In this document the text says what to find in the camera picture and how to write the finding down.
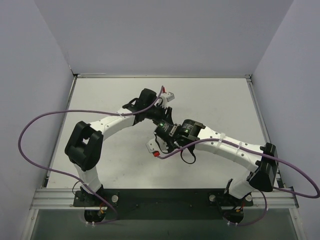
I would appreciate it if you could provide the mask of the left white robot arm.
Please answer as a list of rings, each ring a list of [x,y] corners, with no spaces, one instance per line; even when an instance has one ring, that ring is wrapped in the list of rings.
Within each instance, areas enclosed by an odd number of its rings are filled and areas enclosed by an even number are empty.
[[[92,206],[101,203],[103,185],[99,180],[96,165],[100,160],[103,142],[117,132],[133,127],[144,121],[152,120],[158,124],[161,120],[172,123],[172,108],[168,103],[175,98],[172,92],[163,91],[157,97],[153,90],[145,88],[139,97],[123,105],[116,113],[100,120],[86,123],[78,122],[66,144],[64,153],[74,164],[81,188],[86,192],[84,199]]]

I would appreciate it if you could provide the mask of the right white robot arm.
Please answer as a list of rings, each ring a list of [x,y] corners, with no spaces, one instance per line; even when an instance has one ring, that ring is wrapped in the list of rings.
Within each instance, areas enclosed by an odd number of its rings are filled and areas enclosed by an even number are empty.
[[[154,131],[154,140],[148,142],[149,151],[165,159],[187,149],[191,154],[204,151],[230,160],[247,172],[239,179],[230,179],[224,193],[243,199],[252,191],[272,192],[278,170],[276,146],[249,144],[219,133],[208,126],[186,119],[182,124],[160,121]]]

